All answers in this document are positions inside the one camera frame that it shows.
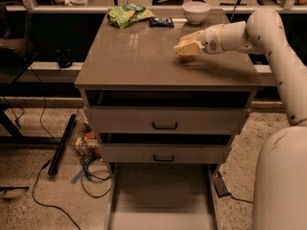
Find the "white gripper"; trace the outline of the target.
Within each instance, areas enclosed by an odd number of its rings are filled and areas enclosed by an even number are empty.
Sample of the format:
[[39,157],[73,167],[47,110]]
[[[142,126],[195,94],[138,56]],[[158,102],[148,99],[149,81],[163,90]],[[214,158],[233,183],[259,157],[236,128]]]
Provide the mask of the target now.
[[207,54],[221,54],[222,46],[221,32],[223,24],[213,25],[207,29],[199,30],[184,35],[180,43],[174,47],[179,56],[193,56],[204,50]]

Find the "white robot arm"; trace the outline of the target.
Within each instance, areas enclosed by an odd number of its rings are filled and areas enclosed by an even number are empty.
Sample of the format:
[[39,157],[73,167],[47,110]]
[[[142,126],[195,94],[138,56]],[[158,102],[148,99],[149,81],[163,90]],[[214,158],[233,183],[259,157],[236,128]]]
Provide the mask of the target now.
[[266,57],[288,125],[272,134],[259,151],[251,230],[307,230],[307,68],[288,42],[279,13],[257,10],[246,21],[186,34],[175,52]]

